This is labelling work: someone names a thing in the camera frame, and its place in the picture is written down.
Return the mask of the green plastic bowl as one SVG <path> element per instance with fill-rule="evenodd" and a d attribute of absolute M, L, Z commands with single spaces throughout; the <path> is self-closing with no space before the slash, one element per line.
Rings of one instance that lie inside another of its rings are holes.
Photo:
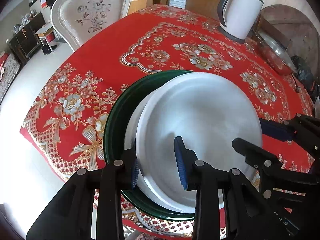
<path fill-rule="evenodd" d="M 151 92 L 171 79 L 189 73 L 188 70 L 169 70 L 144 76 L 130 85 L 117 98 L 111 108 L 104 130 L 103 149 L 105 163 L 119 159 L 124 152 L 127 125 L 136 107 Z M 138 186 L 134 190 L 123 190 L 121 194 L 139 211 L 159 219 L 170 221 L 193 220 L 194 213 L 175 212 L 166 209 L 147 197 Z"/>

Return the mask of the white ornate chair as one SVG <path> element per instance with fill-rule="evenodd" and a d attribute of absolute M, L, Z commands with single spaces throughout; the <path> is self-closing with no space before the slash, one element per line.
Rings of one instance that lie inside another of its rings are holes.
<path fill-rule="evenodd" d="M 76 51 L 94 35 L 127 16 L 131 0 L 56 0 L 50 20 Z"/>

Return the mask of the floral sofa with red cushions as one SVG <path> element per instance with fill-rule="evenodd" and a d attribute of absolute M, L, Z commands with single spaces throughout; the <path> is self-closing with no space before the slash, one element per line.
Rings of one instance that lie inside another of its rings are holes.
<path fill-rule="evenodd" d="M 3 101 L 9 87 L 20 70 L 20 63 L 14 54 L 1 52 L 0 102 Z"/>

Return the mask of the wooden chair back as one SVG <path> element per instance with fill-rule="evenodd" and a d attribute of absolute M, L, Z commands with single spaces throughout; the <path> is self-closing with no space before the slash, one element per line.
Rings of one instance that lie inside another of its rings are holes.
<path fill-rule="evenodd" d="M 220 0 L 186 0 L 185 10 L 219 20 L 217 6 Z"/>

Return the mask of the white electric kettle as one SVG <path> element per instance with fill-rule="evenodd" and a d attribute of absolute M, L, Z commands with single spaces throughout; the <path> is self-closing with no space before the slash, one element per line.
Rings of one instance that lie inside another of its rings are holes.
<path fill-rule="evenodd" d="M 243 44 L 263 5 L 263 0 L 220 0 L 217 5 L 219 32 Z"/>

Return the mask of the black plastic bag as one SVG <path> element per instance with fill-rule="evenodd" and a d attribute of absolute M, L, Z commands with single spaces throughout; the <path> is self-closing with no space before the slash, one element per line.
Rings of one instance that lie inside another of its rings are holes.
<path fill-rule="evenodd" d="M 297 55 L 292 56 L 291 61 L 297 68 L 295 77 L 304 86 L 306 91 L 311 94 L 315 89 L 315 80 L 310 67 L 303 58 Z"/>

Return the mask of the dark wooden sideboard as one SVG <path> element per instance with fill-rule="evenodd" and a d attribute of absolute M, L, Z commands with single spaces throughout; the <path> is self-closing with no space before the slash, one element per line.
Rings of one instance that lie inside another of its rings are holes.
<path fill-rule="evenodd" d="M 39 12 L 7 42 L 10 50 L 21 65 L 25 65 L 41 48 L 42 43 L 37 34 L 45 25 L 43 14 Z"/>

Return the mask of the small white side table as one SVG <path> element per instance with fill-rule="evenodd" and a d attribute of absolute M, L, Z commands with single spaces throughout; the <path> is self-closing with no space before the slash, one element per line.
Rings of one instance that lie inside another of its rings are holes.
<path fill-rule="evenodd" d="M 44 25 L 38 31 L 35 32 L 35 36 L 37 36 L 42 43 L 42 51 L 44 55 L 48 55 L 52 53 L 57 45 L 51 45 L 51 43 L 55 40 L 54 28 L 48 25 Z"/>

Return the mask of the white ceramic bowl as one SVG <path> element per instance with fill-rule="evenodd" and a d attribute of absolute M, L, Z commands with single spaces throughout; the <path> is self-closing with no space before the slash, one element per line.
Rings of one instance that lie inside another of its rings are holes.
<path fill-rule="evenodd" d="M 174 140 L 183 139 L 198 159 L 219 170 L 239 169 L 249 180 L 255 168 L 235 152 L 241 138 L 262 146 L 258 115 L 246 94 L 224 77 L 192 72 L 179 75 L 150 92 L 137 106 L 125 145 L 136 150 L 138 187 L 156 204 L 182 213 L 195 211 L 196 193 L 181 185 Z"/>

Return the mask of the red floral tablecloth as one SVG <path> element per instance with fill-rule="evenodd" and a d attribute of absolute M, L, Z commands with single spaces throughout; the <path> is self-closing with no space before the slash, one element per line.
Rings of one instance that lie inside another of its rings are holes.
<path fill-rule="evenodd" d="M 121 94 L 146 75 L 185 70 L 232 81 L 266 120 L 311 114 L 310 96 L 295 77 L 277 74 L 254 39 L 238 44 L 217 26 L 211 18 L 166 5 L 116 22 L 56 70 L 31 106 L 21 134 L 63 180 L 80 167 L 102 168 L 104 129 Z"/>

